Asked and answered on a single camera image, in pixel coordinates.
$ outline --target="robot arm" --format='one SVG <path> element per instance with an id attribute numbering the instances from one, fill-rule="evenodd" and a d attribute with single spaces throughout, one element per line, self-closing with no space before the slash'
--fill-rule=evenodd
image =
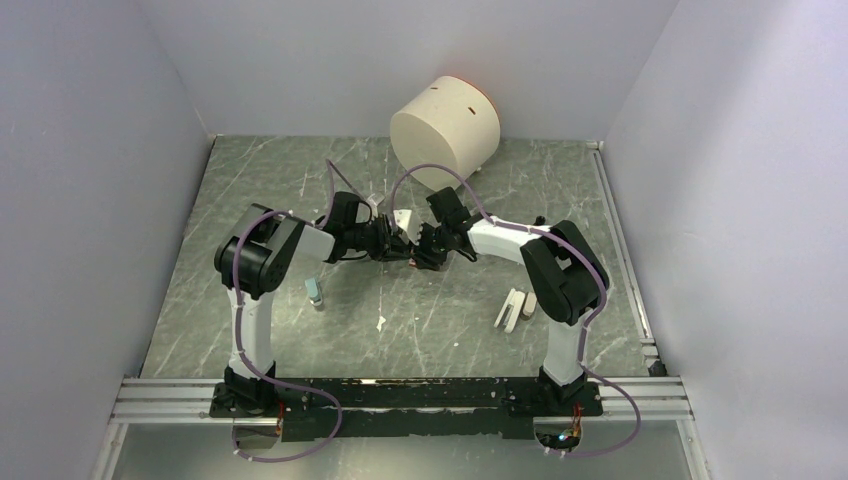
<path id="1" fill-rule="evenodd" d="M 591 274 L 555 242 L 526 231 L 495 227 L 477 214 L 472 216 L 451 188 L 427 201 L 438 226 L 421 222 L 409 210 L 393 212 L 396 226 L 385 215 L 357 222 L 359 197 L 338 192 L 323 228 L 294 218 L 269 218 L 248 238 L 242 250 L 239 278 L 244 292 L 242 338 L 245 354 L 253 364 L 274 376 L 270 344 L 273 295 L 285 277 L 295 254 L 335 263 L 349 250 L 366 252 L 373 260 L 403 260 L 419 269 L 439 270 L 449 251 L 470 261 L 478 255 L 494 255 L 524 265 L 539 301 L 550 317 L 548 353 L 542 371 L 557 385 L 567 385 L 582 375 L 577 362 L 583 319 L 597 306 L 599 292 Z M 270 211 L 252 205 L 218 248 L 215 268 L 221 272 L 235 314 L 232 261 L 240 235 L 259 216 Z M 583 253 L 608 287 L 607 274 L 577 227 L 568 221 L 553 226 L 534 226 L 548 231 Z M 255 378 L 243 365 L 235 342 L 225 376 L 232 381 Z"/>

